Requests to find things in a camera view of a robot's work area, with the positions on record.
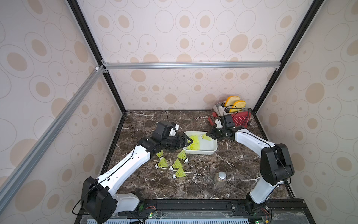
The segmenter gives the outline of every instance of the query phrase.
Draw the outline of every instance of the white robot arm segment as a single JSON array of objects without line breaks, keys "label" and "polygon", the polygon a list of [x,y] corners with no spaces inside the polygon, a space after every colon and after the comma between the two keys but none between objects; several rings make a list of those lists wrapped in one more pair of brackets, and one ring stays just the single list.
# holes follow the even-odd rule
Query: white robot arm segment
[{"label": "white robot arm segment", "polygon": [[247,129],[238,130],[235,133],[235,141],[251,149],[259,157],[261,157],[261,150],[263,148],[270,148],[275,145],[273,142],[266,141],[259,136],[252,134]]},{"label": "white robot arm segment", "polygon": [[98,177],[103,187],[109,187],[108,192],[113,196],[120,186],[134,171],[150,160],[150,153],[143,146],[135,148],[112,169]]}]

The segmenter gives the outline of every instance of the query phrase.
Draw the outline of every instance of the wallpaper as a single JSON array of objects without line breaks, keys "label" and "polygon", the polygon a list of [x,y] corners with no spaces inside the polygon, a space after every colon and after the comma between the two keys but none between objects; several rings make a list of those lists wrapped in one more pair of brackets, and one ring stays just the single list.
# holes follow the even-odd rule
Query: wallpaper
[{"label": "wallpaper", "polygon": [[62,0],[0,1],[0,185],[94,68]]},{"label": "wallpaper", "polygon": [[99,175],[120,117],[100,77],[2,213],[0,223],[74,223],[72,208],[81,198],[83,181]]},{"label": "wallpaper", "polygon": [[279,61],[312,0],[81,0],[106,62]]},{"label": "wallpaper", "polygon": [[[63,0],[0,1],[0,186],[94,68]],[[73,223],[82,182],[98,175],[120,116],[101,76],[0,223]]]},{"label": "wallpaper", "polygon": [[274,68],[110,70],[126,109],[212,109],[237,95],[253,108]]},{"label": "wallpaper", "polygon": [[357,223],[358,1],[330,0],[258,112],[317,224]]}]

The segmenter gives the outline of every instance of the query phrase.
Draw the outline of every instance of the black cable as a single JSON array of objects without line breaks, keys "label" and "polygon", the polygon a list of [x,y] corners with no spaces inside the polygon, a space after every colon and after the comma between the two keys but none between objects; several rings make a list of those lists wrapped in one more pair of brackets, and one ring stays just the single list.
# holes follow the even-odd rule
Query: black cable
[{"label": "black cable", "polygon": [[[281,165],[283,166],[283,168],[286,170],[285,166],[283,165],[283,163],[281,162],[281,160],[279,159],[279,157],[277,157],[277,160],[281,163]],[[289,178],[290,178],[290,182],[287,184],[280,184],[280,185],[290,185],[291,184],[291,176],[289,174],[289,172],[286,170],[286,173],[288,174]]]},{"label": "black cable", "polygon": [[269,215],[269,222],[267,223],[267,224],[270,224],[271,223],[271,221],[272,221],[272,208],[269,208],[269,210],[268,210],[268,212],[270,212],[270,210],[271,210],[271,215],[270,215],[270,213],[268,214]]},{"label": "black cable", "polygon": [[161,114],[163,113],[163,111],[166,113],[166,121],[169,122],[169,117],[168,117],[168,113],[166,112],[166,110],[162,110],[162,111],[160,112],[158,121],[160,121],[160,117],[161,117]]},{"label": "black cable", "polygon": [[136,215],[133,215],[133,216],[134,216],[136,219],[138,219],[139,223],[142,223],[142,221],[141,221]]},{"label": "black cable", "polygon": [[252,114],[252,110],[249,108],[249,109],[247,110],[247,116],[246,116],[246,118],[245,118],[245,121],[244,121],[243,125],[245,125],[245,123],[246,123],[248,117],[250,116],[250,113]]},{"label": "black cable", "polygon": [[78,205],[78,203],[79,203],[80,201],[82,201],[82,199],[83,199],[90,191],[92,191],[95,187],[97,187],[100,183],[102,183],[102,182],[105,181],[105,180],[106,180],[106,179],[102,180],[101,182],[99,182],[98,184],[96,184],[95,186],[93,186],[91,189],[89,189],[87,193],[85,193],[85,195],[74,205],[74,207],[73,207],[73,209],[72,209],[72,214],[74,214],[74,215],[81,215],[81,214],[76,214],[76,213],[74,212],[74,208],[76,208],[76,206]]},{"label": "black cable", "polygon": [[236,114],[233,116],[233,117],[235,117],[236,115],[237,115],[237,113],[239,112],[239,109],[242,109],[242,108],[238,108],[237,106],[234,106],[234,107],[236,107]]}]

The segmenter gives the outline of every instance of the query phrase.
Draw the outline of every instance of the glass shaker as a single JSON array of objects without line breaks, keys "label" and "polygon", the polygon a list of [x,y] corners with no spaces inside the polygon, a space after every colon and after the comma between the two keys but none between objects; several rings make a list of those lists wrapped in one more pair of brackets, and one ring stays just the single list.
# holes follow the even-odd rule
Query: glass shaker
[{"label": "glass shaker", "polygon": [[218,172],[215,175],[214,178],[214,182],[215,182],[215,186],[223,186],[225,184],[226,181],[226,173],[225,172]]}]

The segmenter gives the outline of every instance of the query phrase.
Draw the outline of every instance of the enclosure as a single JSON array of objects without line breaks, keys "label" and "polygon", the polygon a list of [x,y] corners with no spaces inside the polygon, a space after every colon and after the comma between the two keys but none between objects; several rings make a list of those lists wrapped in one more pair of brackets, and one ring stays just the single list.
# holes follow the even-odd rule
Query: enclosure
[{"label": "enclosure", "polygon": [[[357,60],[356,0],[1,1],[0,223],[80,223],[88,177],[159,121],[209,131],[230,96],[252,109],[249,131],[289,149],[295,174],[268,204],[356,223]],[[172,164],[180,151],[164,155]],[[185,178],[154,156],[117,193],[221,211],[260,179],[260,157],[230,139],[187,156]]]}]

